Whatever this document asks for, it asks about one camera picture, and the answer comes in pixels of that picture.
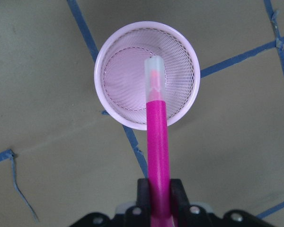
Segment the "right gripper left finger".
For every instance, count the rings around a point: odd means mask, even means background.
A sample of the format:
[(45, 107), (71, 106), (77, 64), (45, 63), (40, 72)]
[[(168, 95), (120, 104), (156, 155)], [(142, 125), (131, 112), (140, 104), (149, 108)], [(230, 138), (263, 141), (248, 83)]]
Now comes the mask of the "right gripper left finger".
[(143, 208), (151, 208), (150, 184), (147, 178), (140, 178), (137, 181), (136, 205)]

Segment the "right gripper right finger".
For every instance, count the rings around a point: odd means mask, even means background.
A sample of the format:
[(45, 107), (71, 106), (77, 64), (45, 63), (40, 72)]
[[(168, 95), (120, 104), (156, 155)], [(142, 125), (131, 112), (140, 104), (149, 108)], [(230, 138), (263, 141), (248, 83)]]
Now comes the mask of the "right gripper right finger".
[(170, 206), (172, 210), (189, 206), (189, 199), (180, 179), (170, 180)]

